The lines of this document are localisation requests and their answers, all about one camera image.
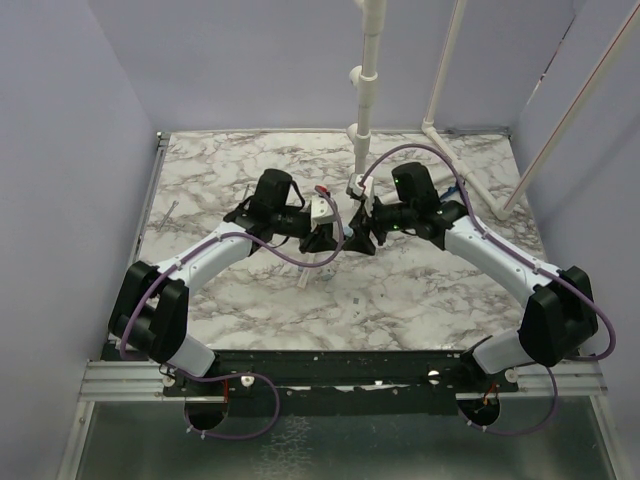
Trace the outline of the white staple box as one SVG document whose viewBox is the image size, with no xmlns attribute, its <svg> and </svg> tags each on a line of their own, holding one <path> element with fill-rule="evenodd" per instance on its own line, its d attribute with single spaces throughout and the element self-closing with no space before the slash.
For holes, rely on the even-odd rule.
<svg viewBox="0 0 640 480">
<path fill-rule="evenodd" d="M 304 260 L 305 263 L 314 263 L 314 261 L 315 261 L 315 255 L 312 253 L 308 253 L 306 256 L 306 259 Z M 309 276 L 312 273 L 313 269 L 309 267 L 299 267 L 298 271 L 299 271 L 299 278 L 296 286 L 298 289 L 304 290 L 306 288 Z"/>
</svg>

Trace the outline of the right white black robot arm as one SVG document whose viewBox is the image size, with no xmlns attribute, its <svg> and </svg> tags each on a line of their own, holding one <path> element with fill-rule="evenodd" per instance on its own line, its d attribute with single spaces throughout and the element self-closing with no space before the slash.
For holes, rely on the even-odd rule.
<svg viewBox="0 0 640 480">
<path fill-rule="evenodd" d="M 524 309 L 518 328 L 490 336 L 462 355 L 459 378 L 467 389 L 481 391 L 496 373 L 522 364 L 553 367 L 597 332 L 595 312 L 585 303 L 592 291 L 583 270 L 559 270 L 503 239 L 491 241 L 488 228 L 463 204 L 440 200 L 428 169 L 418 162 L 394 168 L 392 177 L 398 195 L 393 204 L 375 195 L 372 178 L 350 177 L 347 193 L 360 206 L 345 249 L 372 255 L 388 233 L 413 231 L 474 265 Z"/>
</svg>

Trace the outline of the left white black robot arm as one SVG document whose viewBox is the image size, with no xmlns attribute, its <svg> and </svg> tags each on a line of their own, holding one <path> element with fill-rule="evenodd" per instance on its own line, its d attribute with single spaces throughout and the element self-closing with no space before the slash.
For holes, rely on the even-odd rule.
<svg viewBox="0 0 640 480">
<path fill-rule="evenodd" d="M 267 169 L 252 195 L 227 213 L 195 245 L 158 264 L 133 263 L 126 271 L 108 329 L 119 339 L 122 359 L 150 359 L 186 374 L 195 392 L 220 385 L 216 355 L 187 332 L 190 298 L 217 275 L 259 249 L 299 267 L 271 245 L 274 236 L 300 240 L 302 251 L 326 253 L 332 262 L 344 244 L 343 225 L 331 194 L 316 186 L 309 201 L 288 204 L 299 187 L 290 174 Z"/>
</svg>

